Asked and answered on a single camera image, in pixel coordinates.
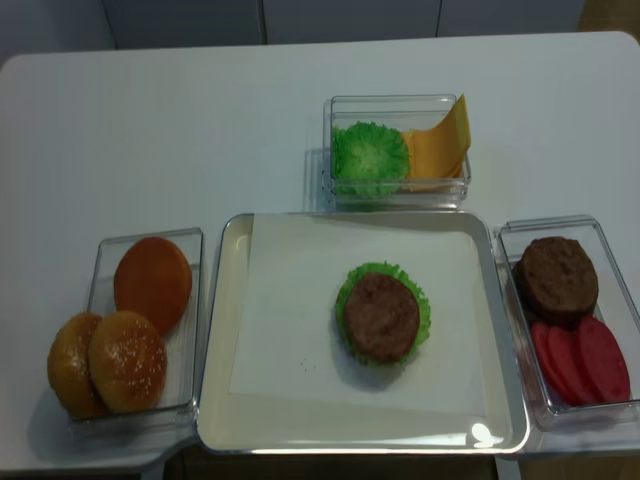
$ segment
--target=green lettuce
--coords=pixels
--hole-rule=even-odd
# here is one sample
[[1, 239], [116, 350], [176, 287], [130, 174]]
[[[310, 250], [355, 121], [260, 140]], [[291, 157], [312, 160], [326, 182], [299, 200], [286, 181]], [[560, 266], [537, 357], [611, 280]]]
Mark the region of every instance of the green lettuce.
[[[374, 122], [357, 122], [347, 129], [333, 129], [334, 176], [353, 180], [400, 180], [409, 174], [409, 149], [395, 128]], [[339, 187], [338, 193], [385, 195], [397, 186], [375, 182], [362, 186]]]
[[375, 360], [358, 352], [358, 350], [355, 348], [355, 345], [349, 338], [347, 327], [344, 324], [344, 306], [347, 303], [349, 295], [351, 294], [351, 290], [356, 285], [356, 283], [358, 283], [368, 272], [382, 273], [384, 275], [389, 275], [396, 280], [399, 280], [405, 287], [407, 287], [411, 291], [416, 301], [418, 302], [418, 307], [420, 309], [420, 326], [418, 327], [418, 335], [416, 336], [416, 339], [413, 342], [413, 346], [411, 347], [411, 350], [409, 350], [409, 353], [407, 353], [400, 361], [396, 362], [395, 364], [402, 365], [409, 359], [409, 357], [411, 357], [416, 352], [418, 347], [422, 345], [427, 340], [427, 338], [429, 338], [429, 326], [431, 325], [431, 307], [429, 306], [429, 300], [427, 299], [427, 297], [425, 297], [422, 289], [409, 278], [409, 275], [407, 275], [407, 273], [402, 270], [399, 265], [391, 265], [387, 262], [365, 263], [363, 265], [360, 265], [358, 268], [351, 270], [347, 274], [347, 280], [340, 288], [338, 299], [336, 300], [336, 322], [338, 324], [338, 330], [340, 331], [340, 335], [342, 336], [347, 349], [355, 358], [367, 365], [378, 365]]

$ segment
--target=sesame seed bun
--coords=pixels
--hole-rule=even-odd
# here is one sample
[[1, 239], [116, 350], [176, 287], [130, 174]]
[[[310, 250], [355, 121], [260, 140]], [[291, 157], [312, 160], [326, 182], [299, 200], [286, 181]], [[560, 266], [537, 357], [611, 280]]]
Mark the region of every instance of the sesame seed bun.
[[167, 350], [153, 325], [134, 312], [116, 312], [96, 328], [89, 346], [91, 378], [116, 413], [154, 407], [164, 390]]
[[106, 415], [89, 375], [89, 344], [102, 317], [79, 313], [58, 332], [47, 357], [47, 377], [60, 404], [74, 418]]

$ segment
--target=tomato slice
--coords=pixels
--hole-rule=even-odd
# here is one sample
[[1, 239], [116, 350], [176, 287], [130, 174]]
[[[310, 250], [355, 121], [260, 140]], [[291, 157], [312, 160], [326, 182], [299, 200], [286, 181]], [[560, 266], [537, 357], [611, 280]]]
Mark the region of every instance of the tomato slice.
[[631, 396], [629, 371], [616, 338], [591, 315], [580, 320], [576, 352], [578, 368], [602, 402], [625, 402]]
[[531, 327], [531, 337], [533, 338], [533, 346], [536, 349], [538, 363], [540, 364], [542, 374], [547, 383], [566, 403], [569, 405], [578, 405], [577, 397], [562, 381], [560, 375], [551, 363], [551, 357], [549, 356], [549, 349], [547, 347], [549, 326], [542, 322], [534, 323], [533, 327]]
[[549, 329], [547, 346], [551, 365], [575, 395], [576, 405], [598, 403], [598, 398], [589, 389], [578, 370], [573, 335], [564, 328], [553, 326]]

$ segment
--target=brown patty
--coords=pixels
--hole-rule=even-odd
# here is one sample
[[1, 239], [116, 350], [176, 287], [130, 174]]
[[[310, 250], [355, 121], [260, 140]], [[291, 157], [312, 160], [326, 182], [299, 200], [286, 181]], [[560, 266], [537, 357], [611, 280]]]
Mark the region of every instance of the brown patty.
[[520, 295], [547, 323], [570, 327], [595, 308], [598, 277], [577, 240], [534, 240], [514, 273]]
[[395, 363], [418, 335], [418, 302], [389, 275], [367, 273], [353, 287], [344, 307], [349, 338], [362, 355], [379, 363]]

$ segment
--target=cheese slice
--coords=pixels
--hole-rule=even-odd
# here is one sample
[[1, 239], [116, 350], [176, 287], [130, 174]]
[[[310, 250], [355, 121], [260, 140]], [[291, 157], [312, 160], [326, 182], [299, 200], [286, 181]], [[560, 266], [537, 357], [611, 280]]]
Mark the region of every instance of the cheese slice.
[[410, 178], [442, 178], [457, 172], [471, 146], [464, 95], [431, 130], [411, 130], [415, 167]]

